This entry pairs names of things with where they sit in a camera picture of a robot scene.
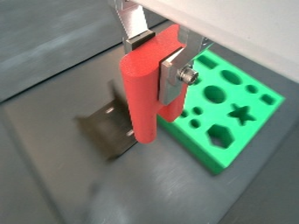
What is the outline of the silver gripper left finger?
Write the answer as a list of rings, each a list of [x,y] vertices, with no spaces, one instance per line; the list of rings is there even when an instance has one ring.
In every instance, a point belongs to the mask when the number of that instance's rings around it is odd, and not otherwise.
[[[114,0],[114,9],[123,28],[126,53],[130,53],[155,36],[155,32],[148,29],[142,5],[130,0]]]

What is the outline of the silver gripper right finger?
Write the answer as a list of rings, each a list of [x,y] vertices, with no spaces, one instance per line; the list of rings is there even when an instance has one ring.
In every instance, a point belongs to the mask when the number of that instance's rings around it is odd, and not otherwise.
[[[199,76],[192,69],[192,59],[212,45],[199,33],[180,26],[178,40],[184,47],[175,50],[160,62],[159,101],[168,105],[179,96],[183,84],[191,85]]]

